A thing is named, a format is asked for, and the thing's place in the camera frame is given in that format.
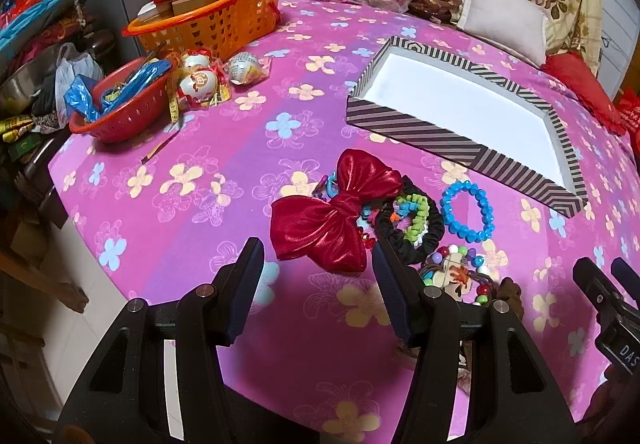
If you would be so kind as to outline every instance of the white pillow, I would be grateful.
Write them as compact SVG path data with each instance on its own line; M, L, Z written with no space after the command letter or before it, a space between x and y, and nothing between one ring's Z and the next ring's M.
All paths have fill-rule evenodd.
M465 0L458 28L539 68L546 60L547 20L528 0Z

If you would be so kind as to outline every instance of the white wall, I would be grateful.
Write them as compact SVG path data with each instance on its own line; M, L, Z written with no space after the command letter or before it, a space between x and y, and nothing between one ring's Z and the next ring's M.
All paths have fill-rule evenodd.
M602 46L598 80L609 97L615 97L636 50L640 10L634 0L602 0Z

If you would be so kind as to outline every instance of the pink bedsheet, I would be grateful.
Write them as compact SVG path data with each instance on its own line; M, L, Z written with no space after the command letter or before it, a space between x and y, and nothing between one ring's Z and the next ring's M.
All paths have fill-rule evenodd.
M609 272L622 256L640 269L639 179L628 139L609 135L558 81L459 31L324 0L280 0L280 9L283 25L249 46L274 56L270 78L217 108L187 113L184 129L148 164L140 160L169 135L166 121L119 147L73 135L50 164L105 273L127 297L170 301L209 282L247 237L260 237L267 263L251 314L236 344L220 349L226 383L302 424L386 444L412 370L396 352L372 270L343 277L307 258L278 262L270 204L309 195L348 147L373 153L436 200L454 180L470 179L487 191L496 230L492 240L467 245L485 256L495 280L510 276L522 286L524 325L580 417L607 362L593 347L598 326L572 267L587 256ZM350 85L395 34L486 63L548 100L580 159L584 211L566 219L457 164L346 125ZM454 207L459 220L480 225L470 200ZM460 240L447 232L443 242ZM451 434L463 433L464 410L459 392Z

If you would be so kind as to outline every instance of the red plastic bowl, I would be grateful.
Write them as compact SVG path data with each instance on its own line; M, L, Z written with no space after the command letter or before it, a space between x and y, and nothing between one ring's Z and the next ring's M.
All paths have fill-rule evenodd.
M103 92L116 83L125 81L127 76L140 67L144 61L145 58L141 56L97 82L91 90L94 105L99 107ZM117 143L140 134L158 119L162 111L167 110L166 83L170 74L171 70L167 71L124 105L93 123L87 123L84 117L74 112L69 119L69 129L74 134L92 135L103 143Z

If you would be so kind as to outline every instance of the satin bow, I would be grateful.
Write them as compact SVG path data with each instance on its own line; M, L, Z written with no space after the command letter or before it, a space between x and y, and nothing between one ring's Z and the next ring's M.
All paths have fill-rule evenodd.
M337 166L339 192L329 202L292 195L271 205L271 244L279 260L304 255L332 273L362 272L367 253L355 220L362 204L402 190L398 170L362 150L345 150Z

